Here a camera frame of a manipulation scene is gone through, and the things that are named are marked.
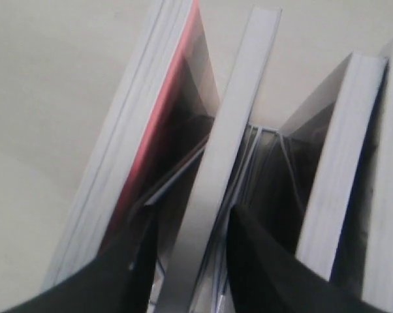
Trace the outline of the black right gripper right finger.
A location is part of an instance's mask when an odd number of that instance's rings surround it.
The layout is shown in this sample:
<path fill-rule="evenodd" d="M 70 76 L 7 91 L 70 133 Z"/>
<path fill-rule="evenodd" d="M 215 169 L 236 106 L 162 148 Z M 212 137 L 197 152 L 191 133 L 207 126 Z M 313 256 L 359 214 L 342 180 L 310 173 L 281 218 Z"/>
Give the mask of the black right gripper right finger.
<path fill-rule="evenodd" d="M 289 254 L 241 205 L 230 210 L 227 269 L 236 312 L 378 312 Z"/>

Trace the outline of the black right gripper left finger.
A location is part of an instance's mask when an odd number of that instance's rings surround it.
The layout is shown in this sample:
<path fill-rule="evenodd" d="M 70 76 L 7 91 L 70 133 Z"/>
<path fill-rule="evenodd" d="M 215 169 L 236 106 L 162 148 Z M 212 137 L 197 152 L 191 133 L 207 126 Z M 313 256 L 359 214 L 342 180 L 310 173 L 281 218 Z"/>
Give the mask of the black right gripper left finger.
<path fill-rule="evenodd" d="M 141 208 L 91 263 L 10 312 L 146 312 L 157 240 L 158 210 Z"/>

